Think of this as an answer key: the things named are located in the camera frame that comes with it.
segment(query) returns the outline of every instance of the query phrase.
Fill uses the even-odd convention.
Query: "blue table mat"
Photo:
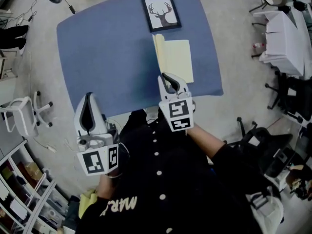
[[[158,31],[166,40],[190,42],[193,96],[222,95],[214,40],[200,0],[174,0],[181,28]],[[107,116],[158,105],[160,74],[141,0],[108,0],[57,26],[58,50],[74,110],[96,94]]]

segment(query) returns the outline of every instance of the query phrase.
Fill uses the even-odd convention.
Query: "concrete floor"
[[[12,0],[9,8],[17,16],[27,11],[34,0]],[[67,0],[77,13],[105,0]],[[241,116],[247,127],[254,120],[268,127],[281,117],[278,111],[267,110],[273,92],[264,87],[273,83],[274,72],[269,66],[251,59],[252,43],[262,41],[261,27],[253,27],[249,9],[260,0],[201,0],[214,37],[219,59],[224,95],[196,97],[195,121],[221,139],[240,137],[236,118]],[[75,151],[76,133],[73,125],[74,109],[69,100],[59,60],[56,27],[72,14],[65,2],[53,4],[38,0],[37,14],[30,23],[23,57],[14,62],[18,74],[16,97],[42,93],[42,103],[53,101],[53,108],[45,115],[53,123],[50,129],[39,127],[37,141],[57,149],[48,151],[33,139],[29,147],[37,161],[50,169],[58,186],[67,195],[79,195],[98,183],[98,177],[86,177]],[[129,114],[113,117],[121,126]],[[292,123],[282,119],[275,127],[276,134],[287,132]]]

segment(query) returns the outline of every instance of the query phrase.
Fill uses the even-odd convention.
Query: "yellow paper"
[[[153,36],[153,41],[160,72],[174,74],[186,83],[194,82],[189,41],[165,41],[161,34]]]

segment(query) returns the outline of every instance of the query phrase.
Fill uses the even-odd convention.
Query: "deer antler picture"
[[[181,27],[173,0],[142,0],[150,30]]]
[[[164,12],[164,10],[161,9],[162,12],[163,12],[163,14],[161,15],[161,14],[158,13],[158,11],[157,11],[156,13],[154,12],[153,3],[151,3],[151,4],[148,6],[148,9],[149,9],[150,14],[154,14],[154,16],[155,16],[156,18],[159,18],[159,19],[160,19],[160,23],[161,23],[161,25],[162,25],[163,27],[167,27],[167,26],[171,26],[171,25],[176,25],[175,22],[172,23],[172,22],[168,22],[168,21],[166,20],[166,14],[168,14],[169,12],[171,12],[171,11],[172,11],[172,8],[171,8],[170,4],[168,4],[168,3],[166,3],[166,2],[164,2],[164,4],[166,5],[168,11],[167,11],[167,12]]]

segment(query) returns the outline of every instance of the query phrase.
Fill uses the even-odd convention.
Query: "deer silhouette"
[[[162,10],[163,14],[160,15],[160,14],[158,13],[158,11],[157,11],[156,13],[153,11],[154,8],[153,8],[153,4],[151,3],[151,4],[148,6],[148,10],[149,10],[150,14],[154,14],[154,16],[155,16],[156,18],[159,18],[159,19],[160,19],[160,23],[161,23],[161,25],[162,25],[163,27],[171,26],[171,25],[176,25],[176,23],[174,23],[174,22],[168,22],[168,21],[166,20],[166,14],[168,14],[169,12],[171,12],[171,11],[172,11],[172,8],[171,8],[170,4],[168,4],[168,3],[166,3],[166,2],[164,2],[164,4],[167,6],[168,11],[167,11],[167,12],[164,12],[164,10]]]

